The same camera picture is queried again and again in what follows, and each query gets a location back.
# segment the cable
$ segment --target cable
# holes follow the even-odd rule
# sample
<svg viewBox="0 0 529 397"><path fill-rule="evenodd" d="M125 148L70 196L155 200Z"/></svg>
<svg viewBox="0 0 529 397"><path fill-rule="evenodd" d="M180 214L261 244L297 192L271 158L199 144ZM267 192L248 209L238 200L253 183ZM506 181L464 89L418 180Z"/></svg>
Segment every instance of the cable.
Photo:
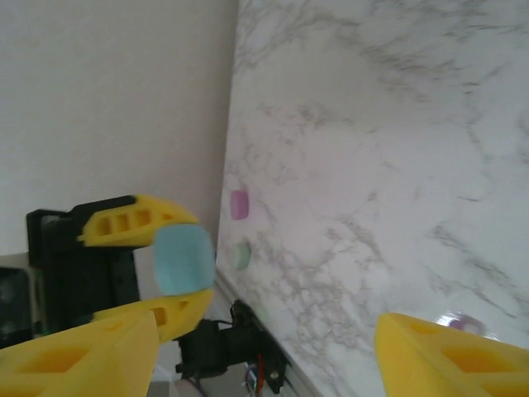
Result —
<svg viewBox="0 0 529 397"><path fill-rule="evenodd" d="M255 395L257 391L257 376L254 374L254 371L257 370L256 364L249 364L245 371L245 383L246 390L250 395Z"/></svg>

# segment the rectangular cutout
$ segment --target rectangular cutout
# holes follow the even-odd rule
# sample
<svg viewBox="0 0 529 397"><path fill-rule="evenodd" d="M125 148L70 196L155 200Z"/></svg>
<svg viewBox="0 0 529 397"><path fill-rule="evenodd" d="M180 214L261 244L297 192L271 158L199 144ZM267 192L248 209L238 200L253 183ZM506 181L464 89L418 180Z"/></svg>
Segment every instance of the rectangular cutout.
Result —
<svg viewBox="0 0 529 397"><path fill-rule="evenodd" d="M36 397L43 389L10 388L0 389L0 397Z"/></svg>
<svg viewBox="0 0 529 397"><path fill-rule="evenodd" d="M519 368L496 352L479 347L447 347L442 350L442 353L463 372L498 373L519 371Z"/></svg>
<svg viewBox="0 0 529 397"><path fill-rule="evenodd" d="M155 314L156 325L164 325L167 323L167 314L164 308L154 308L151 310Z"/></svg>
<svg viewBox="0 0 529 397"><path fill-rule="evenodd" d="M493 397L529 397L529 383L525 385L484 385L483 388Z"/></svg>
<svg viewBox="0 0 529 397"><path fill-rule="evenodd" d="M41 352L18 369L22 374L42 374L66 372L86 356L85 347L57 347Z"/></svg>
<svg viewBox="0 0 529 397"><path fill-rule="evenodd" d="M98 236L108 236L112 233L112 225L110 224L110 218L101 218L98 220L96 226L96 233Z"/></svg>
<svg viewBox="0 0 529 397"><path fill-rule="evenodd" d="M136 211L136 222L138 226L145 226L150 223L150 212L147 209Z"/></svg>
<svg viewBox="0 0 529 397"><path fill-rule="evenodd" d="M126 214L116 216L116 229L118 232L127 232L131 230L129 217Z"/></svg>

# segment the black servo bracket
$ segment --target black servo bracket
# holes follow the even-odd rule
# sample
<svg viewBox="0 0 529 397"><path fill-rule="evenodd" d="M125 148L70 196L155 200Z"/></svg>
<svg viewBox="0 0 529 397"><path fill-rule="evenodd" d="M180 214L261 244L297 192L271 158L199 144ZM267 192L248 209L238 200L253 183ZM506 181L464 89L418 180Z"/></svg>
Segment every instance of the black servo bracket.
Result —
<svg viewBox="0 0 529 397"><path fill-rule="evenodd" d="M190 333L175 339L182 362L176 372L183 379L211 378L228 366L247 362L261 366L264 381L279 394L285 382L288 359L247 304L236 300L230 309L231 327L220 329L218 320L202 320Z"/></svg>

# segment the white wall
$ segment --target white wall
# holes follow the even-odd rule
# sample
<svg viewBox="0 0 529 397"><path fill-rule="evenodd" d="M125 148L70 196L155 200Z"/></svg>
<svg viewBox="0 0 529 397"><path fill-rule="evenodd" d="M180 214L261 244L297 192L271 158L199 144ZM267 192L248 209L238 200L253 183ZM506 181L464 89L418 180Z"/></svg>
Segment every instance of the white wall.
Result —
<svg viewBox="0 0 529 397"><path fill-rule="evenodd" d="M0 2L0 255L24 215L158 194L217 230L236 0Z"/></svg>

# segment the black mount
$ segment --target black mount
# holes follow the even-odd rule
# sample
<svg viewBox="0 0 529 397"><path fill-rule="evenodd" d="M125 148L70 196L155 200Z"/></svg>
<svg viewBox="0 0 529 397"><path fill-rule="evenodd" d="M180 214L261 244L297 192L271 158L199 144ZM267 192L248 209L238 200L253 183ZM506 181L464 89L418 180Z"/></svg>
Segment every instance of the black mount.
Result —
<svg viewBox="0 0 529 397"><path fill-rule="evenodd" d="M82 204L69 213L38 209L26 215L44 333L77 327L91 321L94 312L140 300L136 247L88 247L77 240L89 214L117 200L128 203L126 198Z"/></svg>
<svg viewBox="0 0 529 397"><path fill-rule="evenodd" d="M203 379L219 376L228 366L242 362L262 365L264 380L278 394L285 380L287 357L250 306L236 300L230 313L230 328L220 329L222 321L202 320L194 331L175 339L182 351L176 371L183 379Z"/></svg>

